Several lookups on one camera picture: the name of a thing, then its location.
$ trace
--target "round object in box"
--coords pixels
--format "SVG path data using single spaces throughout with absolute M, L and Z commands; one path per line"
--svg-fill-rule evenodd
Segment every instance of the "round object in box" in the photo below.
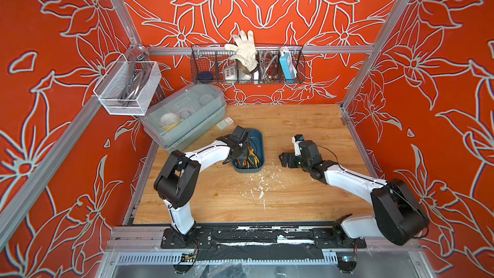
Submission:
M 162 126 L 165 131 L 175 128 L 179 122 L 180 118 L 175 113 L 166 113 L 160 118 L 160 126 Z
M 214 97 L 213 95 L 210 95 L 210 94 L 205 94 L 205 95 L 202 95 L 200 98 L 199 98 L 199 103 L 202 105 L 202 106 L 206 106 L 209 102 L 213 101 L 214 100 Z
M 190 115 L 194 114 L 196 111 L 194 111 L 193 108 L 182 108 L 180 111 L 178 111 L 178 116 L 182 119 L 189 118 Z
M 200 81 L 212 81 L 213 74 L 210 71 L 201 71 L 197 75 L 197 79 Z

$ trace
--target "blue power bank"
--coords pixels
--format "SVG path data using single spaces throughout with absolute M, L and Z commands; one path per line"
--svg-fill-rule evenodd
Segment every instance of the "blue power bank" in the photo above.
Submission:
M 292 64 L 292 57 L 290 56 L 290 54 L 284 53 L 280 57 L 280 65 L 281 69 L 283 69 L 283 74 L 285 75 L 287 83 L 293 84 L 294 82 L 289 80 L 294 80 L 295 78 L 297 78 L 297 71 Z

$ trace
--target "blue plastic bin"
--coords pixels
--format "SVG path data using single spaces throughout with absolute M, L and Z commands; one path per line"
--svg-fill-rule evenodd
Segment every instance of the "blue plastic bin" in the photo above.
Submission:
M 264 166 L 264 142 L 262 140 L 261 131 L 257 129 L 246 129 L 246 130 L 249 132 L 250 142 L 253 144 L 252 146 L 254 147 L 256 156 L 259 158 L 259 163 L 261 164 L 261 166 L 255 169 L 239 169 L 233 164 L 233 162 L 232 165 L 235 171 L 239 173 L 252 174 L 259 172 Z

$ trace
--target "ventilation grille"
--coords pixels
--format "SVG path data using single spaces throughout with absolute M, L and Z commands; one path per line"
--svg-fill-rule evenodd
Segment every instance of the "ventilation grille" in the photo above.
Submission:
M 118 265 L 137 265 L 137 264 L 154 264 L 154 265 L 174 265 L 177 264 L 183 255 L 190 252 L 121 252 Z M 252 260 L 252 259 L 223 259 L 197 261 L 197 264 L 222 264 L 226 262 L 241 262 L 246 265 L 324 265 L 338 264 L 337 254 L 335 252 L 323 251 L 324 259 L 292 259 L 292 260 Z

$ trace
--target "yellow item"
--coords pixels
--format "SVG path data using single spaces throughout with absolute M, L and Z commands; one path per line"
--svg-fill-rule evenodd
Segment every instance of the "yellow item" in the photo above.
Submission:
M 254 154 L 254 149 L 249 149 L 249 156 L 254 158 L 254 163 L 253 163 L 249 157 L 250 163 L 254 164 L 255 167 L 257 167 L 257 164 L 259 163 L 259 158 Z

